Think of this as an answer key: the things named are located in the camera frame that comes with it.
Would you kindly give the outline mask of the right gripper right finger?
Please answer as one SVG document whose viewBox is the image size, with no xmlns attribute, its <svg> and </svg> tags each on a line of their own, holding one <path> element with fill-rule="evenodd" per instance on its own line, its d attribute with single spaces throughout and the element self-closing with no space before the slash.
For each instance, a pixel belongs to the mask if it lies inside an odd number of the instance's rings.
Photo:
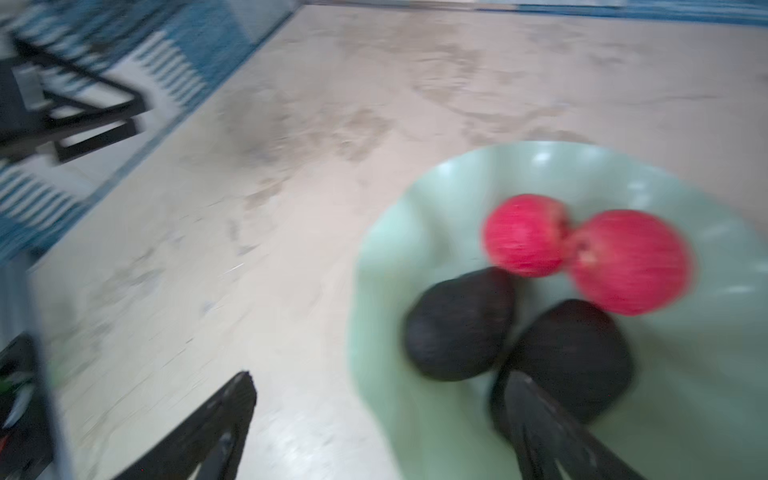
<svg viewBox="0 0 768 480">
<path fill-rule="evenodd" d="M 500 432 L 523 479 L 643 479 L 528 375 L 512 372 L 502 398 Z"/>
</svg>

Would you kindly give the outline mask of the red apple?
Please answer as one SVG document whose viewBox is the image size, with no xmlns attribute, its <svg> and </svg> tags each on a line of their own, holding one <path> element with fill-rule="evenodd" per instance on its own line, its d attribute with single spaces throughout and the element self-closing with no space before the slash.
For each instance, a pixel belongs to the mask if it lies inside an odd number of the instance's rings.
<svg viewBox="0 0 768 480">
<path fill-rule="evenodd" d="M 562 268 L 569 234 L 564 203 L 522 194 L 505 200 L 488 215 L 482 244 L 492 265 L 521 277 L 541 278 Z"/>
<path fill-rule="evenodd" d="M 576 289 L 601 309 L 638 316 L 683 296 L 695 276 L 685 239 L 667 222 L 638 210 L 607 210 L 577 228 L 565 247 Z"/>
</svg>

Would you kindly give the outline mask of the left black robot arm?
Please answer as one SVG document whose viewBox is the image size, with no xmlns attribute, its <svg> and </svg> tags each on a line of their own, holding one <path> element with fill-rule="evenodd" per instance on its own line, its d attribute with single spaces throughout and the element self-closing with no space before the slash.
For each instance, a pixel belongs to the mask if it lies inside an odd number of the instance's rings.
<svg viewBox="0 0 768 480">
<path fill-rule="evenodd" d="M 71 479 L 30 283 L 32 264 L 26 253 L 1 264 L 1 477 Z"/>
</svg>

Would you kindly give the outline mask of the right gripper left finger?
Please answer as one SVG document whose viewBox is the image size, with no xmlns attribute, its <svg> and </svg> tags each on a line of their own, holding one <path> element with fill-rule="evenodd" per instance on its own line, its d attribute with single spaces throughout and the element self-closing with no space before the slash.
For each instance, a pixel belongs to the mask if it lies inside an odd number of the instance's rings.
<svg viewBox="0 0 768 480">
<path fill-rule="evenodd" d="M 119 479 L 234 479 L 257 404 L 252 376 L 240 371 Z"/>
</svg>

